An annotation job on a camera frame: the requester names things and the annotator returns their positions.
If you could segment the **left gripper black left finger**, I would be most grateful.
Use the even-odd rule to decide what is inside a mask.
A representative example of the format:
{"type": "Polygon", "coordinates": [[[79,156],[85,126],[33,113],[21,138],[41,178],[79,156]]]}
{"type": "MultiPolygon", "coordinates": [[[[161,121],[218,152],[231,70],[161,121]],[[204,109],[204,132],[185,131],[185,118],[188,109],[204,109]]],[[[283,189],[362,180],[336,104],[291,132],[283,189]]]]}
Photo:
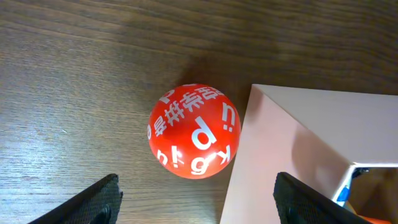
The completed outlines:
{"type": "Polygon", "coordinates": [[[122,200],[119,176],[109,174],[30,224],[115,224],[122,200]]]}

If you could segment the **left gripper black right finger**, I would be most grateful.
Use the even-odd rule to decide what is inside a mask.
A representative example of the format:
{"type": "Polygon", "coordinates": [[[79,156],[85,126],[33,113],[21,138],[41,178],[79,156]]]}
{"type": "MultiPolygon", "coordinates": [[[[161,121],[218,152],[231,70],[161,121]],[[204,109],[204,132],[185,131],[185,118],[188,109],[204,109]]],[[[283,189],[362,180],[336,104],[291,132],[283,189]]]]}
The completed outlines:
{"type": "Polygon", "coordinates": [[[277,174],[273,197],[281,224],[370,224],[287,172],[277,174]]]}

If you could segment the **red toy fire truck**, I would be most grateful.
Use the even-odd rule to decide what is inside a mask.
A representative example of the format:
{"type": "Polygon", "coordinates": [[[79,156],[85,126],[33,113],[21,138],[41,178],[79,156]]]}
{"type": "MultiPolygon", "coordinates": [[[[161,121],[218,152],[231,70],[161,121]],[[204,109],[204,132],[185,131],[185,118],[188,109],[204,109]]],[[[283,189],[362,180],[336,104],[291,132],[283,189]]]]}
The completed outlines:
{"type": "Polygon", "coordinates": [[[371,223],[397,223],[397,169],[354,172],[344,208],[371,223]]]}

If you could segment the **red letter ball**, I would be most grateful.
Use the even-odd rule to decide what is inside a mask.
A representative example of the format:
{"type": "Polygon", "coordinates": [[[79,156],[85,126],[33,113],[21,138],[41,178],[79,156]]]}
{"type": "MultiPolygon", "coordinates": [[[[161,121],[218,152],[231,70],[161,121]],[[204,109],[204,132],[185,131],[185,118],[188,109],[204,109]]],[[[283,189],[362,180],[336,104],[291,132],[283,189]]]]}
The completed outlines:
{"type": "Polygon", "coordinates": [[[147,125],[156,159],[186,179],[205,179],[222,171],[237,153],[240,134],[239,114],[231,100],[198,83],[161,96],[147,125]]]}

